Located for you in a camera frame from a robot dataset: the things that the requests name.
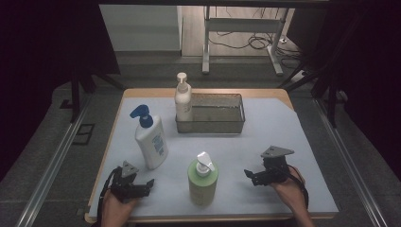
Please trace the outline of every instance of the wooden floor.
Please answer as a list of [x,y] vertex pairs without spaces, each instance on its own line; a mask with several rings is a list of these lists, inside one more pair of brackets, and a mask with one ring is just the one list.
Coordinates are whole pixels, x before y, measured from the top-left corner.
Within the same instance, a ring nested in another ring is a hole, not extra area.
[[[202,55],[204,43],[204,12],[203,7],[182,7],[183,9],[183,56],[193,57]],[[294,9],[290,9],[286,19],[286,25],[282,35],[287,34],[288,25],[291,21]],[[218,18],[264,18],[279,20],[284,9],[271,8],[234,8],[234,7],[211,7],[210,16]],[[266,48],[254,49],[250,46],[245,48],[227,47],[226,44],[233,47],[247,45],[248,40],[253,33],[231,33],[210,32],[210,55],[211,56],[268,56]],[[256,34],[257,37],[268,39],[267,34]],[[267,44],[263,41],[253,42],[255,47],[261,47]]]

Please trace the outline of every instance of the blue cap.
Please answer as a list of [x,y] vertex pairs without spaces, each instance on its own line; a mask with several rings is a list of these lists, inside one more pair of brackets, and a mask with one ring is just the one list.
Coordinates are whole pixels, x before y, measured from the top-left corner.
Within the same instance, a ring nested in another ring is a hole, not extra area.
[[153,118],[151,118],[151,115],[149,115],[149,108],[147,105],[139,105],[130,114],[130,117],[132,118],[137,116],[140,116],[139,124],[141,124],[142,128],[150,128],[153,125]]

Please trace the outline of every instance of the lotion bottle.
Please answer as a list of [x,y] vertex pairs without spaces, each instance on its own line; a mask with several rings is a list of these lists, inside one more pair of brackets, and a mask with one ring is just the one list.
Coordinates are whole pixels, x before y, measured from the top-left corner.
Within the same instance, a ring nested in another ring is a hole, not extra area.
[[162,119],[159,115],[149,114],[147,105],[140,105],[130,114],[132,118],[139,116],[135,140],[141,148],[147,168],[157,168],[167,157],[168,148]]
[[207,152],[202,152],[188,168],[189,193],[197,205],[208,205],[215,197],[218,167]]
[[179,73],[177,75],[177,85],[175,93],[175,105],[177,113],[177,121],[192,121],[192,88],[187,82],[186,73]]

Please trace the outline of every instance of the green bottle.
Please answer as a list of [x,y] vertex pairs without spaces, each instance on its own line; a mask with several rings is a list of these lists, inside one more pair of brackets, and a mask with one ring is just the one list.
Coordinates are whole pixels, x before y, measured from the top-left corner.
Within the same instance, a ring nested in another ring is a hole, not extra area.
[[208,205],[215,197],[218,167],[206,152],[198,155],[188,168],[189,193],[197,205]]

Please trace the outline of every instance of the hand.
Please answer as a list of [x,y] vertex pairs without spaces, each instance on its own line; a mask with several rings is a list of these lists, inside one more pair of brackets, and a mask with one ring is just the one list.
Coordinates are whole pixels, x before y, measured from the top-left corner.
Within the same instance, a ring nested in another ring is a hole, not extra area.
[[[298,171],[298,168],[289,166],[289,173],[302,183],[305,183],[305,179]],[[288,178],[283,183],[271,183],[270,186],[274,188],[281,201],[292,211],[299,227],[315,226],[307,211],[304,194],[297,183]]]
[[138,199],[122,203],[110,190],[107,190],[103,199],[101,226],[121,227],[127,222],[137,202]]

